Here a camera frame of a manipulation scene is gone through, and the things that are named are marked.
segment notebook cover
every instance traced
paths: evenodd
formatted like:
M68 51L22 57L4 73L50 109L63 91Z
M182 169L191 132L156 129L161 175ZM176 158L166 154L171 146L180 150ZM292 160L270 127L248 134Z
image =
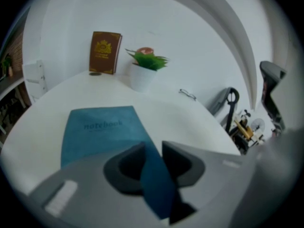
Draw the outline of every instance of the notebook cover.
M89 71L114 74L122 35L111 32L93 33Z
M61 167L80 158L145 143L141 173L144 199L160 219L170 216L176 187L133 106L71 111L61 150Z

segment potted plant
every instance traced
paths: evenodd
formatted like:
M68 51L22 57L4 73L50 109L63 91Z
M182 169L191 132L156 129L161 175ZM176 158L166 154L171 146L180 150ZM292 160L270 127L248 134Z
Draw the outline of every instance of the potted plant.
M13 76L13 70L11 68L11 57L9 54L5 56L4 61L2 62L2 65L4 67L4 74L7 76Z
M155 56L153 49L149 53L143 53L140 49L137 51L126 49L126 51L135 59L130 71L131 88L137 92L146 92L157 70L166 67L168 59Z

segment green plant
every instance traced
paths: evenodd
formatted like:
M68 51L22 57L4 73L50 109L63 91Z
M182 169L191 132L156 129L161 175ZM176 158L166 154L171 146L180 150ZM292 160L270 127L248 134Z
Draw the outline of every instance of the green plant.
M166 67L166 64L169 61L167 58L155 56L153 53L144 54L142 52L131 51L131 50L127 50L127 49L126 49L126 51L131 57L133 57L137 61L138 66L144 67L146 69L150 69L153 71L157 71L163 67Z
M2 62L2 65L4 66L5 69L9 68L9 66L11 65L11 57L7 55Z

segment blue notebook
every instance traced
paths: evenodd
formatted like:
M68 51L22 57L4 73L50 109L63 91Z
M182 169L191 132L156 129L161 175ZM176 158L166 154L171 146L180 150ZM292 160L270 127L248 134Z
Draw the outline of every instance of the blue notebook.
M170 216L176 187L133 106L77 109L70 113L61 167L80 158L145 142L144 199L160 219Z

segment table surface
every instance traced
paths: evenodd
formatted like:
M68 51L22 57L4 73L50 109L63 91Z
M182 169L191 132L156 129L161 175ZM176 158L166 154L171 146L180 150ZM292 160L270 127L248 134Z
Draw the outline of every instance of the table surface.
M0 100L4 98L13 88L24 81L22 71L14 73L12 77L6 77L0 81Z
M60 169L61 145L73 109L133 105L161 153L162 141L175 141L240 155L224 129L199 102L160 84L143 94L129 87L128 76L76 75L43 95L8 135L0 161L7 178L29 194Z

